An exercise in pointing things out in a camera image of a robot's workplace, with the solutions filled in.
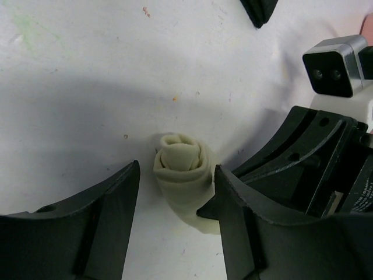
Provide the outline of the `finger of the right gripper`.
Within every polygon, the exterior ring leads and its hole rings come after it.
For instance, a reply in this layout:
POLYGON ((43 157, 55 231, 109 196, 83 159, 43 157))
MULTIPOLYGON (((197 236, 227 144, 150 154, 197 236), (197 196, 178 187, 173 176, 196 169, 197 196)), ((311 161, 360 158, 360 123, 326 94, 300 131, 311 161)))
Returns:
POLYGON ((321 216, 356 130, 351 117, 294 106, 270 141, 233 174, 284 206, 321 216))

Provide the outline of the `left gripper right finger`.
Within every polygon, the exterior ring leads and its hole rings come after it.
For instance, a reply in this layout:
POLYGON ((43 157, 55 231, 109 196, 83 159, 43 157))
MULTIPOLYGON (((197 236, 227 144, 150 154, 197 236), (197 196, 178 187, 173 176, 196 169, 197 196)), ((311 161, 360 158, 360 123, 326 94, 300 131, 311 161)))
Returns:
POLYGON ((314 218, 216 166, 215 201, 228 279, 371 279, 372 214, 314 218))

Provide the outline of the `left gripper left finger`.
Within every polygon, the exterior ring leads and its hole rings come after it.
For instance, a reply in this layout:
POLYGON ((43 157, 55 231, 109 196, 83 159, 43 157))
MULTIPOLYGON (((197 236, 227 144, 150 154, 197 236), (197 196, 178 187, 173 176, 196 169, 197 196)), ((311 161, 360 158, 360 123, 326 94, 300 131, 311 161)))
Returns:
POLYGON ((121 279, 139 181, 133 161, 60 202, 1 216, 1 278, 121 279))

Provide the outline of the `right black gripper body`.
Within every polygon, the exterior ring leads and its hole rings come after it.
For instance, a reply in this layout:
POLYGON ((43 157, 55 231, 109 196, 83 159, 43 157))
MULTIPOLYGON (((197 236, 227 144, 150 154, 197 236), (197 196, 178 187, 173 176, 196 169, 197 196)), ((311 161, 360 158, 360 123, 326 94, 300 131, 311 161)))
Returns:
POLYGON ((372 135, 362 122, 341 123, 314 153, 316 187, 305 213, 322 217, 333 213, 372 212, 372 135))

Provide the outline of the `pale yellow sock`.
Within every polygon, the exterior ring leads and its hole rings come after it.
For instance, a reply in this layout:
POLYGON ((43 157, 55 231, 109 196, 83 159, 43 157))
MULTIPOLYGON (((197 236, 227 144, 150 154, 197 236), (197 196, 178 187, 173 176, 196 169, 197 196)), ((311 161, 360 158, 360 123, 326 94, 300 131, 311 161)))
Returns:
POLYGON ((160 139, 153 171, 161 192, 174 213, 204 234, 220 234, 217 220, 201 218, 197 210, 215 195, 215 156, 203 142, 184 134, 160 139))

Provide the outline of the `pink divided organizer box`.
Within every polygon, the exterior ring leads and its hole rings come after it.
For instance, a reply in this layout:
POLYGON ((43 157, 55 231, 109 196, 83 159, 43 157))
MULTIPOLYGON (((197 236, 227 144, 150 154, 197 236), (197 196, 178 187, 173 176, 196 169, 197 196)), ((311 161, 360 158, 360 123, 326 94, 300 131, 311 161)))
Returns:
POLYGON ((364 18, 360 34, 366 39, 369 46, 373 46, 373 13, 364 18))

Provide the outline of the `black sock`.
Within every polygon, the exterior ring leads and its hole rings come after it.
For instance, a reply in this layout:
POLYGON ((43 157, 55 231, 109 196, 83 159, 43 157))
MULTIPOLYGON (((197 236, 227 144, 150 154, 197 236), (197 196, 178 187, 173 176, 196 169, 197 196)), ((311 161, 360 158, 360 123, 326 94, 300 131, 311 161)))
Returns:
POLYGON ((278 0, 240 0, 255 28, 260 29, 272 16, 278 0))

